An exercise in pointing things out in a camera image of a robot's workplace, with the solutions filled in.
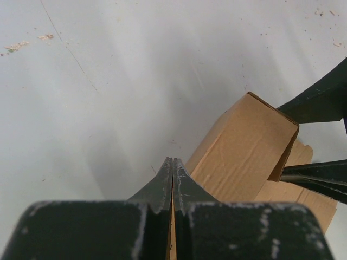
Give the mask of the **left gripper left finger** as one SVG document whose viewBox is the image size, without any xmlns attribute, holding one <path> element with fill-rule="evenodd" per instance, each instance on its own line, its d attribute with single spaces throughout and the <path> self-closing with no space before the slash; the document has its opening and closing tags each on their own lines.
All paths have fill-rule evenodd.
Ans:
<svg viewBox="0 0 347 260">
<path fill-rule="evenodd" d="M 2 259 L 169 259 L 173 166 L 127 200 L 30 205 Z"/>
</svg>

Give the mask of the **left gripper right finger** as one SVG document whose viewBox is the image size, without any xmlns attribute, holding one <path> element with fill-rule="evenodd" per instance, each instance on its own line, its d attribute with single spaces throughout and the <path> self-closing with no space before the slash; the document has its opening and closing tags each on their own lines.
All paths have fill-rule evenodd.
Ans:
<svg viewBox="0 0 347 260">
<path fill-rule="evenodd" d="M 313 213 L 298 203 L 216 200 L 173 160 L 178 259 L 333 259 Z"/>
</svg>

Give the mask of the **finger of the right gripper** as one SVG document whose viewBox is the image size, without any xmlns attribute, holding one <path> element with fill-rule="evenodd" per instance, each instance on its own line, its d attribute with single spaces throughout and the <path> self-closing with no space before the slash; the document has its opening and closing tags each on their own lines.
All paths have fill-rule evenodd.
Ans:
<svg viewBox="0 0 347 260">
<path fill-rule="evenodd" d="M 346 203 L 346 160 L 288 166 L 281 180 Z"/>
<path fill-rule="evenodd" d="M 299 124 L 346 119 L 346 60 L 278 110 Z"/>
</svg>

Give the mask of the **brown cardboard box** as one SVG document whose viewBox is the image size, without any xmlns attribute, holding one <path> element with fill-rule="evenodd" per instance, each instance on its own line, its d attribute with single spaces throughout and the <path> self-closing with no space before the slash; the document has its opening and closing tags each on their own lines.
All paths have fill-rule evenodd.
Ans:
<svg viewBox="0 0 347 260">
<path fill-rule="evenodd" d="M 247 93 L 215 122 L 183 165 L 219 202 L 279 203 L 257 196 L 265 183 L 279 181 L 298 132 L 297 123 Z"/>
</svg>

